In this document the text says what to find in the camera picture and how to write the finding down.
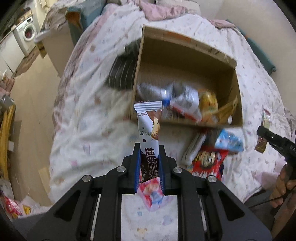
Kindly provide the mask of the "person's right hand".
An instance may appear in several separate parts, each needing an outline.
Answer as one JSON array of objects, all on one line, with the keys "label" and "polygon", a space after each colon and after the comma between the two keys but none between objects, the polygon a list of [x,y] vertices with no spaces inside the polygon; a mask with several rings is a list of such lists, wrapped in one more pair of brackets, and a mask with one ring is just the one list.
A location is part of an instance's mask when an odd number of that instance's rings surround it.
[{"label": "person's right hand", "polygon": [[295,209],[295,180],[290,178],[291,172],[292,167],[289,164],[285,164],[278,175],[275,187],[270,195],[270,199],[273,199],[273,201],[270,202],[273,208],[277,208],[283,204],[283,198],[281,198],[281,196],[285,195],[287,190],[293,190],[293,195],[287,204],[287,208],[289,210]]}]

